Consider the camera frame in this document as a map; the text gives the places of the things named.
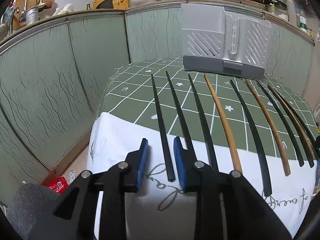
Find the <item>cutting board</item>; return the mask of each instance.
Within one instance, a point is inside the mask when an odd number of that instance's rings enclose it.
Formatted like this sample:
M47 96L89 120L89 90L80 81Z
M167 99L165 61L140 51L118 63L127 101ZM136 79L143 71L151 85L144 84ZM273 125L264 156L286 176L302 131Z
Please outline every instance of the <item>cutting board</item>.
M13 16L13 30L16 30L26 25L26 22L19 23L20 13L23 11L24 7L24 0L16 0L14 6L19 7L19 13L15 12ZM27 0L27 10L33 6L36 6L36 0Z

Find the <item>table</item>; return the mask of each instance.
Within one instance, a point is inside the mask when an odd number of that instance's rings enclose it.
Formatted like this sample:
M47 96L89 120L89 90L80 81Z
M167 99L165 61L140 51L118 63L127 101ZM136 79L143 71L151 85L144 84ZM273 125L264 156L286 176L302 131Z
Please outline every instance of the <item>table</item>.
M195 84L212 133L219 170L226 173L233 170L220 116L204 80L203 73L183 71L181 57L150 59L118 68L116 75L110 79L99 105L97 120L93 126L89 144L87 168L93 173L106 171L112 165L123 161L128 152L137 150L142 138L148 139L151 147L151 160L147 166L143 193L126 195L129 239L163 239L169 236L170 238L175 237L175 239L193 238L195 195L184 194L180 190L178 182L172 143L175 136L183 137L183 135L166 71L172 78L172 84L189 127L198 160L208 162L188 74ZM165 173L151 74L155 78L177 178L172 183L167 181ZM239 99L230 84L230 79L236 84L246 102L260 135L270 170L273 194L268 198L264 196L263 198L276 212L291 235L294 236L304 218L313 193L317 165L313 168L309 167L297 132L276 100L292 127L304 157L305 165L303 167L298 165L291 140L278 113L261 88L255 81L251 81L276 124L283 147L287 151L292 174L286 177L279 158L279 150L268 122L244 80L212 73L207 75L231 126L243 174L263 196L255 144ZM282 94L305 121L313 135L317 136L316 125L306 101L271 76L266 75L262 83L265 88L267 88L266 84L270 84Z

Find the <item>gray plastic base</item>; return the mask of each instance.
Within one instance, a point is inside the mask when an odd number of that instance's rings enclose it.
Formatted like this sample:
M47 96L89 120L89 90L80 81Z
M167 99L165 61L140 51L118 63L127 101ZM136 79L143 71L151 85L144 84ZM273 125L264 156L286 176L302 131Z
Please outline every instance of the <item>gray plastic base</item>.
M218 73L255 80L263 78L264 69L228 60L183 56L186 71Z

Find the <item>red package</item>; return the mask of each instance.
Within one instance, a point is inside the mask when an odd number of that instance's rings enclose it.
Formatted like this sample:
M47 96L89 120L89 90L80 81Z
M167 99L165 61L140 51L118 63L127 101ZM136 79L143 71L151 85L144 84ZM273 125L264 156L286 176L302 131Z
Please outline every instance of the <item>red package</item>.
M47 188L52 189L55 192L61 194L68 187L68 183L64 177L59 177L50 182Z

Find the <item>metal screw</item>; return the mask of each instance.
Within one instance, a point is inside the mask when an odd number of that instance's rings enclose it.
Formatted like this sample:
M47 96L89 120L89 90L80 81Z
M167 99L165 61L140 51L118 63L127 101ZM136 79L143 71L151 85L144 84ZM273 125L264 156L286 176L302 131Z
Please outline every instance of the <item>metal screw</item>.
M241 177L241 173L239 171L231 171L231 175L234 177L234 178L239 178Z
M118 164L118 167L119 168L121 168L121 169L125 169L125 168L127 168L129 165L128 165L128 163L126 163L126 162L120 162L119 164Z
M81 172L81 177L84 178L84 179L89 177L90 175L91 175L90 171L82 171Z
M203 168L204 167L204 163L203 162L201 162L201 161L196 161L195 162L195 166L197 167L197 168Z

